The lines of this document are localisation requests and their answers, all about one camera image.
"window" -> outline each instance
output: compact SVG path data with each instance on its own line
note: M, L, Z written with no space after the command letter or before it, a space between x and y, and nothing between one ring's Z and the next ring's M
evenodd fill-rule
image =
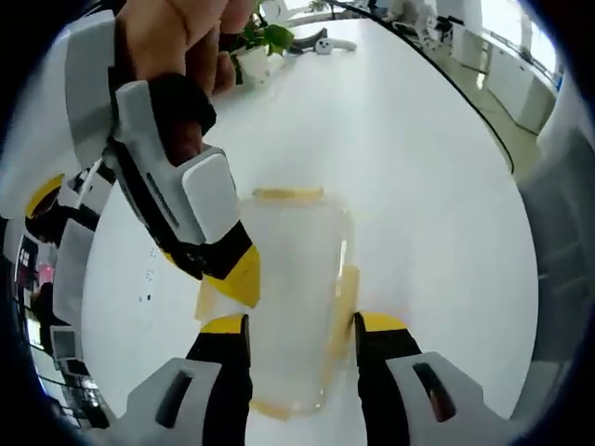
M556 50L554 45L534 23L531 24L531 56L549 72L554 73L556 71Z
M482 25L485 30L496 33L521 45L522 9L516 0L481 0Z

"yellow plastic part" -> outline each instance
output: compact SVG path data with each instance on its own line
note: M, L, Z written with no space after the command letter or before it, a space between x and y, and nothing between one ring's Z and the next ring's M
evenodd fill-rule
M231 316L224 316L222 318L214 319L201 329L201 333L212 334L236 334L242 332L242 318L244 314L232 314Z
M161 251L162 254L165 256L165 258L167 260L169 260L169 263L171 263L172 265L176 265L176 262L174 262L174 257L171 256L171 254L166 253L165 251Z
M369 311L360 311L364 318L366 332L387 332L390 330L402 330L407 326L386 313L371 313Z
M227 297L254 308L260 300L260 254L256 246L248 248L225 279L205 275L204 280Z
M35 212L37 205L39 205L51 191L59 188L62 185L63 178L64 174L60 174L57 177L51 178L44 185L42 185L37 190L37 192L33 194L29 204L27 204L27 207L25 207L25 216L28 218L33 218L33 213Z
M287 421L291 417L291 413L285 407L273 406L262 401L251 400L250 407L263 415L280 421Z
M252 195L265 200L318 199L324 194L318 189L254 189Z

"floor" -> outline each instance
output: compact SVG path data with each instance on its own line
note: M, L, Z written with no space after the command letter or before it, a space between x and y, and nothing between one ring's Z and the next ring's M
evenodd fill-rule
M484 86L485 74L464 67L448 57L436 62L451 76L502 138L514 162L514 178L519 180L525 177L539 159L537 135L518 127L510 119L502 105Z

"robotic hand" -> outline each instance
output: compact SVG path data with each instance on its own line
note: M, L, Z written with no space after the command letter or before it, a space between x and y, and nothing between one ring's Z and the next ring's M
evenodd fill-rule
M216 121L213 107L181 74L112 91L114 34L113 14L104 11L72 23L49 50L7 135L0 214L33 216L63 177L103 158L170 260L254 307L259 255L239 219L225 152L207 147L174 166L162 144L176 120L198 122L206 133Z

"desk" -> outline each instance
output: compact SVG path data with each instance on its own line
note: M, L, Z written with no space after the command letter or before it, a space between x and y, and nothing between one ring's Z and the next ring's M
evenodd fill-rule
M482 384L487 404L508 416L537 320L535 251L508 167L480 117L407 44L367 20L296 34L322 26L357 51L287 58L268 86L219 98L206 142L226 150L240 197L320 186L343 197L360 308L408 321L423 349ZM116 415L199 330L198 282L152 260L152 249L114 188L88 261L83 341ZM149 270L155 285L145 284ZM153 311L139 302L143 287L153 289ZM246 444L365 444L356 376L351 365L316 416L282 423L251 413Z

